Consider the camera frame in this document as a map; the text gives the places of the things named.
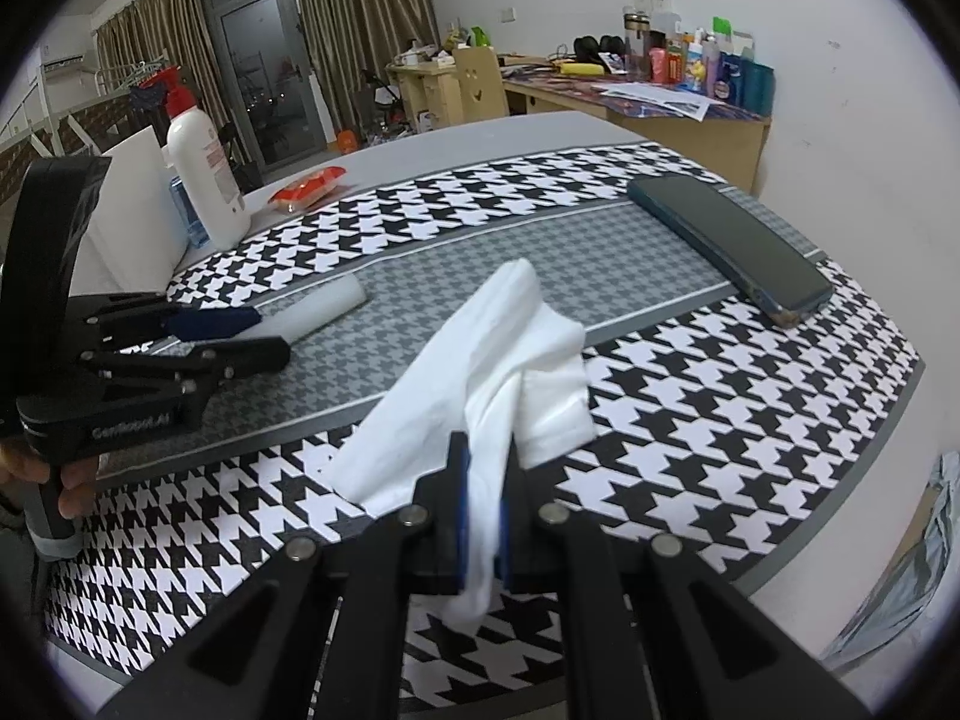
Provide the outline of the person's left hand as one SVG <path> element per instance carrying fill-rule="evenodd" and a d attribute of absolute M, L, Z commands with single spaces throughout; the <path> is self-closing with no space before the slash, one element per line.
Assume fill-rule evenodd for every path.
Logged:
<path fill-rule="evenodd" d="M 59 511 L 62 517 L 84 517 L 91 512 L 96 499 L 94 483 L 98 466 L 97 458 L 87 458 L 60 468 Z M 50 465 L 39 458 L 23 439 L 2 440 L 2 499 L 14 511 L 23 509 L 21 496 L 26 491 L 26 484 L 47 483 L 50 472 Z"/>

